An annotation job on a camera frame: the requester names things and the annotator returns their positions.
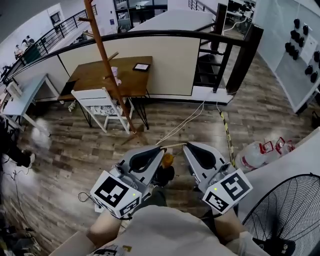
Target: orange object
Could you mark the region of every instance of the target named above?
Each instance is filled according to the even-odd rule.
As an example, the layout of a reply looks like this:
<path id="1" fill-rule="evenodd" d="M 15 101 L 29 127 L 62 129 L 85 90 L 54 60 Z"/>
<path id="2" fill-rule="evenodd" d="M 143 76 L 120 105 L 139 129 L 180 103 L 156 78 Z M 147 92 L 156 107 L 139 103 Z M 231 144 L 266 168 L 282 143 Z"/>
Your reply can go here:
<path id="1" fill-rule="evenodd" d="M 174 156 L 172 154 L 166 153 L 162 158 L 162 167 L 166 169 L 170 167 L 174 162 Z"/>

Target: person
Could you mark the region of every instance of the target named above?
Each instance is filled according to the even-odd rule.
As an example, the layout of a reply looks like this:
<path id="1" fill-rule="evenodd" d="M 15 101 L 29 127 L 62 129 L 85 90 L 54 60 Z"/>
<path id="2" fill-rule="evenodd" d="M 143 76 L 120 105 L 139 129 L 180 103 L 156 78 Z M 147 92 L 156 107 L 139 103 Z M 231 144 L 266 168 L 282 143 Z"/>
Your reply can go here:
<path id="1" fill-rule="evenodd" d="M 29 35 L 26 36 L 26 41 L 29 44 L 29 46 L 33 45 L 35 43 L 35 40 L 33 40 L 32 38 L 30 38 Z"/>
<path id="2" fill-rule="evenodd" d="M 50 256 L 268 256 L 233 209 L 216 218 L 214 209 L 208 213 L 202 221 L 167 207 L 164 190 L 156 187 L 121 235 L 122 221 L 105 210 L 86 233 L 77 232 Z"/>
<path id="3" fill-rule="evenodd" d="M 16 59 L 16 60 L 19 59 L 19 58 L 22 56 L 22 54 L 24 54 L 24 51 L 21 50 L 21 49 L 19 48 L 19 45 L 17 44 L 17 45 L 15 46 L 15 50 L 14 50 L 14 57 L 15 57 L 15 59 Z"/>
<path id="4" fill-rule="evenodd" d="M 23 49 L 24 52 L 26 51 L 26 49 L 28 49 L 31 46 L 31 44 L 28 44 L 26 39 L 22 40 L 22 44 L 21 45 L 22 45 L 22 49 Z"/>
<path id="5" fill-rule="evenodd" d="M 3 122 L 0 124 L 0 141 L 0 153 L 2 155 L 6 154 L 9 158 L 16 162 L 17 166 L 31 168 L 36 159 L 36 155 L 34 153 L 28 155 L 26 152 L 22 152 L 17 147 L 16 143 L 11 140 Z M 2 163 L 7 161 L 6 159 L 3 160 L 3 158 L 4 157 L 1 158 Z"/>
<path id="6" fill-rule="evenodd" d="M 4 65 L 4 66 L 2 67 L 3 73 L 1 74 L 0 77 L 3 78 L 3 77 L 6 75 L 6 73 L 8 72 L 8 70 L 9 70 L 10 68 L 11 68 L 10 66 Z"/>

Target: white desk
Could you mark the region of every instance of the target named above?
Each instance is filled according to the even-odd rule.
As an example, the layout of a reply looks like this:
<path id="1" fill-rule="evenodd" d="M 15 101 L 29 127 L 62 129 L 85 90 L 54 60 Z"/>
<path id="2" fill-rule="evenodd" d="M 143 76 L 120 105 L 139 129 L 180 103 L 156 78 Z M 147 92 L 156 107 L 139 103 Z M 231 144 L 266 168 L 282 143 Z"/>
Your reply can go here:
<path id="1" fill-rule="evenodd" d="M 237 16 L 237 17 L 242 17 L 242 13 L 240 13 L 240 12 L 232 12 L 232 11 L 227 10 L 226 13 L 230 14 L 230 15 Z"/>
<path id="2" fill-rule="evenodd" d="M 50 133 L 43 127 L 39 126 L 35 121 L 33 121 L 26 114 L 28 107 L 33 102 L 35 95 L 37 94 L 38 90 L 40 89 L 40 87 L 43 85 L 44 82 L 52 91 L 52 93 L 58 98 L 59 93 L 57 92 L 53 84 L 50 82 L 47 74 L 42 74 L 42 75 L 33 77 L 32 79 L 28 80 L 23 84 L 20 84 L 19 86 L 20 86 L 20 89 L 22 90 L 22 96 L 18 99 L 16 98 L 9 99 L 5 108 L 2 109 L 1 114 L 6 119 L 8 119 L 15 127 L 24 131 L 24 128 L 10 117 L 10 116 L 22 116 L 35 128 L 37 128 L 39 131 L 41 131 L 42 133 L 44 133 L 46 136 L 49 137 Z"/>

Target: person's hand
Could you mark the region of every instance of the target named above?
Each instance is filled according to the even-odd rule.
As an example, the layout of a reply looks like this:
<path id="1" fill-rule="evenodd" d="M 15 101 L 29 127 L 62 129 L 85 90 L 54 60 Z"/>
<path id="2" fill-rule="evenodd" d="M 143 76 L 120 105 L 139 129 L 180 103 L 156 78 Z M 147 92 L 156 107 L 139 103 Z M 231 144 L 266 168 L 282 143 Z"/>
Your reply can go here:
<path id="1" fill-rule="evenodd" d="M 104 210 L 96 219 L 95 223 L 88 229 L 86 236 L 97 248 L 116 239 L 122 220 Z"/>
<path id="2" fill-rule="evenodd" d="M 233 208 L 214 219 L 215 229 L 220 241 L 228 243 L 239 238 L 240 233 L 246 231 Z"/>

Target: white chair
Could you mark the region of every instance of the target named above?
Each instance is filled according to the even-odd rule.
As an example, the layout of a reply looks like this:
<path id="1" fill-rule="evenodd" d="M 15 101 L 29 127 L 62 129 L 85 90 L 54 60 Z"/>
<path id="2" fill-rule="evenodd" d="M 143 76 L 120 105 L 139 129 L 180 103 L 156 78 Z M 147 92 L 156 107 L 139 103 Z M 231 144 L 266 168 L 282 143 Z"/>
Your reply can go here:
<path id="1" fill-rule="evenodd" d="M 108 120 L 118 119 L 123 125 L 126 133 L 130 134 L 129 123 L 125 123 L 127 118 L 122 116 L 124 110 L 121 106 L 116 106 L 116 103 L 113 102 L 105 87 L 93 90 L 72 90 L 71 93 L 105 133 L 107 132 L 106 127 Z M 131 118 L 135 108 L 131 100 L 129 100 L 129 102 L 131 106 L 129 116 Z M 106 116 L 103 125 L 98 121 L 95 115 Z"/>

